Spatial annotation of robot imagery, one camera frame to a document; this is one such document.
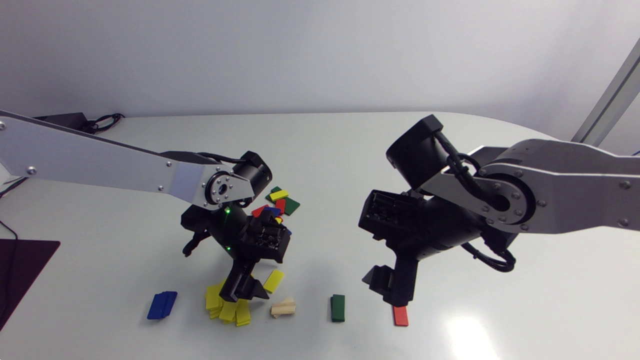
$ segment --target stack of yellow blocks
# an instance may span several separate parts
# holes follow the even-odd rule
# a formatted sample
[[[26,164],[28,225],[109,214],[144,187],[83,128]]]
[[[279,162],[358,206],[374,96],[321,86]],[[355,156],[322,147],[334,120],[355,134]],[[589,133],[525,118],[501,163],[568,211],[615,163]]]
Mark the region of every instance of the stack of yellow blocks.
[[[220,297],[220,290],[224,283],[225,281],[222,281],[207,287],[205,306],[209,311],[209,318],[220,318],[224,324],[235,322],[236,326],[248,325],[251,323],[249,301],[246,299],[239,299],[237,302],[224,301]]]

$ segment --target red wooden block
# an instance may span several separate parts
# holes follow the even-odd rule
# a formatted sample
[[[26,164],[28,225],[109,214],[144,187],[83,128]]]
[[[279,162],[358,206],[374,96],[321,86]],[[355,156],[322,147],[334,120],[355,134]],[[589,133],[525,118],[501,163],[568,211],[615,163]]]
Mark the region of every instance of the red wooden block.
[[[253,217],[254,217],[254,218],[260,217],[260,214],[262,214],[262,210],[263,210],[264,208],[266,208],[266,207],[267,207],[267,206],[265,205],[265,206],[263,206],[263,207],[261,207],[261,208],[257,208],[257,209],[255,209],[255,210],[253,210],[253,211],[251,212],[251,215],[253,215]]]
[[[286,198],[276,200],[276,208],[280,209],[281,213],[284,214],[284,206],[286,204]]]
[[[394,306],[394,321],[396,326],[409,326],[409,318],[406,315],[406,306]]]

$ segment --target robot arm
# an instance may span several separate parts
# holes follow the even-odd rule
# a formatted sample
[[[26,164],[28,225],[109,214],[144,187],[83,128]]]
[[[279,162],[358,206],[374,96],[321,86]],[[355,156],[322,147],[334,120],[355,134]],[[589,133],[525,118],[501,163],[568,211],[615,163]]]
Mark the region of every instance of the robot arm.
[[[359,226],[396,253],[395,269],[374,266],[363,279],[395,306],[413,299],[418,261],[458,245],[508,272],[515,258],[507,248],[518,233],[640,230],[640,158],[549,140],[459,154],[431,115],[391,145],[387,159],[411,189],[373,190]],[[502,260],[468,243],[478,236]]]
[[[281,263],[290,233],[267,211],[259,218],[243,211],[273,178],[254,152],[240,159],[206,152],[156,153],[0,111],[0,165],[0,177],[167,193],[184,200],[192,205],[181,224],[194,232],[185,256],[212,236],[234,260],[220,296],[227,301],[269,298],[251,271],[260,259]]]

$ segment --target black mat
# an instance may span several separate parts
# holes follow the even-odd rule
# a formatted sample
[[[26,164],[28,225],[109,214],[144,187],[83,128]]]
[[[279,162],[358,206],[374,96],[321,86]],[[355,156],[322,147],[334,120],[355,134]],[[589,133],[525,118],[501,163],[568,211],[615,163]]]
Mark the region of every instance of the black mat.
[[[60,241],[19,240],[10,271],[9,265],[16,240],[0,239],[0,331],[42,268],[60,246]],[[9,284],[9,294],[5,293]]]

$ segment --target green wooden block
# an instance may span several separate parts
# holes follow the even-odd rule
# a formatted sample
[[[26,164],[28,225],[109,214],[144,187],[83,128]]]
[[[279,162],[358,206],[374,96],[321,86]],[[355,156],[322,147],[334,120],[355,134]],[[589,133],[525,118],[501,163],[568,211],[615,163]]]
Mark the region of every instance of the green wooden block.
[[[284,213],[287,215],[293,214],[296,209],[300,207],[300,203],[295,201],[294,199],[287,197],[284,202]]]
[[[331,297],[331,321],[344,322],[344,295],[333,294]]]
[[[279,188],[279,187],[277,187],[277,186],[276,186],[276,187],[274,187],[274,188],[273,188],[273,189],[271,189],[271,191],[267,194],[267,196],[265,196],[265,199],[267,199],[267,201],[268,201],[268,202],[270,202],[270,203],[272,203],[272,204],[275,204],[275,202],[271,200],[271,198],[269,197],[269,195],[271,195],[272,193],[275,193],[275,192],[279,192],[280,190],[282,190],[282,189],[281,189],[281,188]]]

